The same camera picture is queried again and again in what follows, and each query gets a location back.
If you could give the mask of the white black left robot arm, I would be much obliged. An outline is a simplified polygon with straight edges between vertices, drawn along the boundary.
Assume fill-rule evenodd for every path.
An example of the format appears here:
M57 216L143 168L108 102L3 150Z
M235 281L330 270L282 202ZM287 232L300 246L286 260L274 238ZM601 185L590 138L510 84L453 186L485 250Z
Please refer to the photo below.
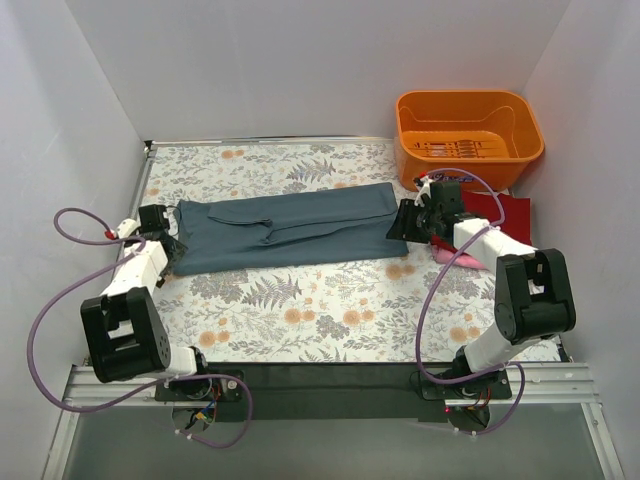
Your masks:
M136 219L105 231L107 239L124 242L123 255L130 259L116 268L100 296L80 308L94 372L103 383L205 372L197 348L170 342L152 298L186 252L170 227L168 208L152 204L141 207Z

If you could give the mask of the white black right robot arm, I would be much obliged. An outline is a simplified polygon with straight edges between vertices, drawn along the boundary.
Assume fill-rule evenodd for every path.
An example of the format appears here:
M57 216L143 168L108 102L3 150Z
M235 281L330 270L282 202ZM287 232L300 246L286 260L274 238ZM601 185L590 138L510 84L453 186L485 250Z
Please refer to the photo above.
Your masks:
M448 370L420 373L438 385L456 385L493 374L512 363L528 347L570 331L575 305L564 255L557 249L536 249L502 229L503 209L490 221L469 211L457 181L416 179L414 199L401 201L387 236L454 248L453 256L469 254L495 277L494 321L462 348Z

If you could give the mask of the blue-grey t-shirt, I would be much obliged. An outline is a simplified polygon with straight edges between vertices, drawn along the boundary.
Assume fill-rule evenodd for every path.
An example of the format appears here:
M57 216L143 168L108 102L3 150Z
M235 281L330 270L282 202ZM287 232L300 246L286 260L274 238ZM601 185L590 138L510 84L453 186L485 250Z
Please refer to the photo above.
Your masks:
M213 203L180 201L180 276L407 255L386 237L397 213L390 183Z

